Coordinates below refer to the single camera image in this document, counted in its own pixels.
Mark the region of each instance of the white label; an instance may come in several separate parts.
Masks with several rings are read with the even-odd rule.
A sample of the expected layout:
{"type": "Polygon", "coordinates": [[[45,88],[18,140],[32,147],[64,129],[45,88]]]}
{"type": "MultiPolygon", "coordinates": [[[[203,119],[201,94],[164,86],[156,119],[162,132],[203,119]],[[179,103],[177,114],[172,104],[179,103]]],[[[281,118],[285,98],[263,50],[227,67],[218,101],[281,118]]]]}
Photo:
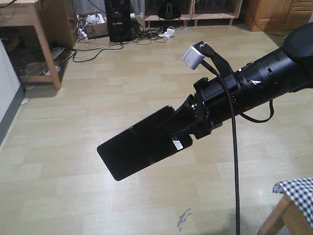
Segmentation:
{"type": "Polygon", "coordinates": [[[172,141],[177,150],[181,150],[184,148],[177,137],[172,137],[172,141]]]}

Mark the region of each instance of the laminate flooring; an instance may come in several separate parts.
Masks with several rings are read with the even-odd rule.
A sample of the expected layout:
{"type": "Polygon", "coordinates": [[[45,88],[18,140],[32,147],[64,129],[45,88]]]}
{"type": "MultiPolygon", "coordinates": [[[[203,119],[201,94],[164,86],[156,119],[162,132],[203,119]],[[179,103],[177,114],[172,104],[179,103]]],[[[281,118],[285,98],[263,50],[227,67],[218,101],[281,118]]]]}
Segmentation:
{"type": "MultiPolygon", "coordinates": [[[[27,90],[29,102],[0,147],[0,234],[234,235],[229,120],[188,149],[119,182],[96,152],[161,107],[178,108],[194,93],[193,83],[214,77],[181,61],[198,41],[237,70],[277,49],[283,38],[242,25],[190,27],[165,43],[130,43],[89,62],[69,61],[59,91],[27,90]]],[[[264,124],[236,118],[242,235],[256,235],[282,197],[272,193],[276,182],[313,175],[312,90],[285,94],[274,107],[273,119],[264,124]]],[[[268,105],[248,114],[266,118],[268,105]]]]}

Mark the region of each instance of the black robotic arm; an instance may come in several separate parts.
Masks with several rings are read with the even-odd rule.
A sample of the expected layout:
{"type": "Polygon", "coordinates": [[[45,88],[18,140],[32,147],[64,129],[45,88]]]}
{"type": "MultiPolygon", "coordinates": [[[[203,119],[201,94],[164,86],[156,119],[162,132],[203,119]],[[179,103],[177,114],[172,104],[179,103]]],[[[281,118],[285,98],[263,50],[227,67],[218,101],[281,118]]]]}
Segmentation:
{"type": "Polygon", "coordinates": [[[313,88],[313,23],[295,30],[281,48],[238,71],[233,71],[204,42],[192,45],[183,61],[192,69],[202,64],[217,77],[197,81],[196,93],[190,94],[177,110],[165,106],[98,146],[99,155],[116,180],[191,146],[189,135],[200,139],[231,118],[229,100],[220,79],[231,96],[235,115],[285,93],[313,88]],[[218,72],[205,57],[212,60],[218,72]]]}

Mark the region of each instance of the gingham fabric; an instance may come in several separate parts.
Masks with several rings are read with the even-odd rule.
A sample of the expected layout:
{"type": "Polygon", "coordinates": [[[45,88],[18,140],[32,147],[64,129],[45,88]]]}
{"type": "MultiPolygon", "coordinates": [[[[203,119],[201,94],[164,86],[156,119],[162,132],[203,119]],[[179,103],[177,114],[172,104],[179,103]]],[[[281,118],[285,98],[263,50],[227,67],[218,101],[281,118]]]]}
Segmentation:
{"type": "Polygon", "coordinates": [[[286,193],[313,229],[313,177],[278,182],[274,185],[273,192],[286,193]]]}

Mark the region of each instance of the wooden chair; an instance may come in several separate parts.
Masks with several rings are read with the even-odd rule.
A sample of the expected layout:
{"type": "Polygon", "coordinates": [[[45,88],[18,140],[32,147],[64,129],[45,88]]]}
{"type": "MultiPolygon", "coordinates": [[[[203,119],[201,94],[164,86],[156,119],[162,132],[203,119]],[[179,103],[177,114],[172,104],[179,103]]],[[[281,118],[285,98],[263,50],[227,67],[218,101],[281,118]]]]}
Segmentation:
{"type": "Polygon", "coordinates": [[[261,226],[258,235],[275,235],[286,226],[291,235],[313,235],[313,230],[297,205],[284,194],[261,226]]]}

